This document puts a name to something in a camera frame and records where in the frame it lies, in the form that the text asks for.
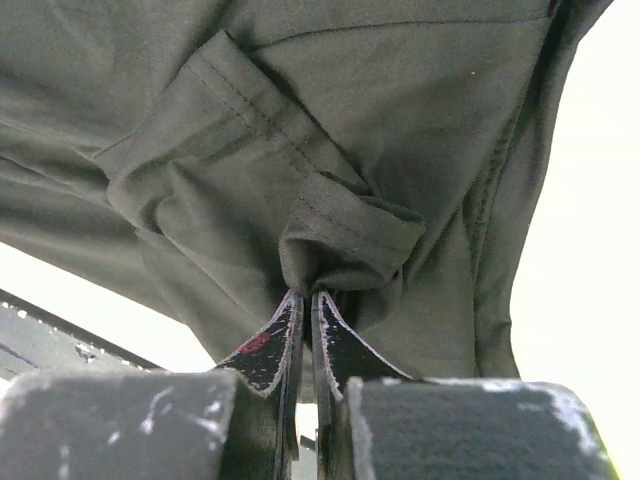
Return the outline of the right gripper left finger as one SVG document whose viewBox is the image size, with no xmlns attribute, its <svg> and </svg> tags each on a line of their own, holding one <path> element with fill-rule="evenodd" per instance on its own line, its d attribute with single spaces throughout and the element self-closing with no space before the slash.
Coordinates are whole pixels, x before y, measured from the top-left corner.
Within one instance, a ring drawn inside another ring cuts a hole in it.
<svg viewBox="0 0 640 480">
<path fill-rule="evenodd" d="M 303 300 L 206 373 L 35 371 L 1 396 L 5 479 L 287 479 Z"/>
</svg>

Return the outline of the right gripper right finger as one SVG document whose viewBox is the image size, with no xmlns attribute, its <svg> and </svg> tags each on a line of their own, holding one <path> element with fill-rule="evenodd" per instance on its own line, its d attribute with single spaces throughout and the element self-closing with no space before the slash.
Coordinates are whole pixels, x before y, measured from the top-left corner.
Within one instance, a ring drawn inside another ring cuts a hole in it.
<svg viewBox="0 0 640 480">
<path fill-rule="evenodd" d="M 584 403 L 515 379 L 414 379 L 311 303 L 322 479 L 613 479 Z"/>
</svg>

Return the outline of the black t shirt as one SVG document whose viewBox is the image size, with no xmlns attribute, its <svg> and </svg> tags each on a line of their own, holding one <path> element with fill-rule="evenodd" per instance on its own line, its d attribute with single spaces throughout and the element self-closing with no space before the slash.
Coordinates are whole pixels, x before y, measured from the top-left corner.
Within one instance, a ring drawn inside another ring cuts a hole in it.
<svg viewBox="0 0 640 480">
<path fill-rule="evenodd" d="M 509 303 L 604 1 L 5 1 L 1 239 L 215 359 L 327 289 L 413 376 L 513 378 Z"/>
</svg>

